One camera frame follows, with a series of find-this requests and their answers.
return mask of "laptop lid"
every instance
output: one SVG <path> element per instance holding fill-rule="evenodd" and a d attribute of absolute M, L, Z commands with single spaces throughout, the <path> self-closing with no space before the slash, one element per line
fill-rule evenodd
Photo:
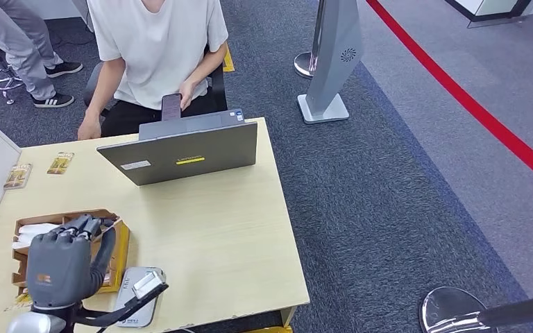
<path fill-rule="evenodd" d="M 138 139 L 155 139 L 157 137 L 210 130 L 239 123 L 244 123 L 244 115 L 240 109 L 201 114 L 193 117 L 173 118 L 166 121 L 143 123 L 139 126 Z"/>
<path fill-rule="evenodd" d="M 256 163 L 257 123 L 183 133 L 97 148 L 136 185 Z"/>

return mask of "white tissue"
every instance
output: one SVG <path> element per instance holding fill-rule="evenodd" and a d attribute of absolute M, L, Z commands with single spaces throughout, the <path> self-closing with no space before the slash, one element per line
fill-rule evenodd
<path fill-rule="evenodd" d="M 11 247 L 14 250 L 20 248 L 27 248 L 31 244 L 33 237 L 38 236 L 39 234 L 46 234 L 50 230 L 59 227 L 57 224 L 52 223 L 40 223 L 40 224 L 28 224 L 19 228 L 19 236 L 15 236 L 17 241 L 14 241 L 11 244 Z"/>

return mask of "yellow sticker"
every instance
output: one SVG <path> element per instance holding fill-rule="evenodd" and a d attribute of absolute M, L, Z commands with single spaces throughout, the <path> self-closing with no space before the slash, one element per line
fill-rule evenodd
<path fill-rule="evenodd" d="M 229 72 L 234 71 L 234 62 L 232 61 L 232 54 L 230 53 L 230 48 L 228 47 L 228 44 L 226 44 L 226 56 L 223 59 L 223 71 Z"/>
<path fill-rule="evenodd" d="M 190 160 L 177 161 L 176 165 L 205 161 L 205 157 L 197 157 Z"/>

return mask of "white sole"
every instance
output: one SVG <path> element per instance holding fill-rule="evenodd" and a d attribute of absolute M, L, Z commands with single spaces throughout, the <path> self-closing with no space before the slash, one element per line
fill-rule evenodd
<path fill-rule="evenodd" d="M 76 73 L 77 71 L 80 71 L 81 69 L 83 69 L 83 64 L 81 64 L 79 67 L 77 67 L 76 69 L 73 69 L 71 71 L 59 71 L 56 74 L 46 74 L 46 75 L 49 78 L 57 78 L 57 77 L 59 77 L 61 75 Z"/>
<path fill-rule="evenodd" d="M 50 109 L 50 108 L 63 108 L 65 106 L 71 105 L 72 102 L 74 102 L 74 96 L 72 96 L 72 99 L 64 104 L 58 104 L 58 105 L 47 105 L 47 104 L 34 104 L 33 106 L 39 108 L 39 109 Z"/>

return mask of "speaker grille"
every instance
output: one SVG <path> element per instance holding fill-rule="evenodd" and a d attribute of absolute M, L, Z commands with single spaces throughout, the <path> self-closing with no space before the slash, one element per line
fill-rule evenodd
<path fill-rule="evenodd" d="M 342 54 L 340 55 L 340 60 L 344 62 L 351 62 L 354 60 L 354 58 L 357 56 L 357 50 L 353 49 L 352 47 L 342 51 Z"/>

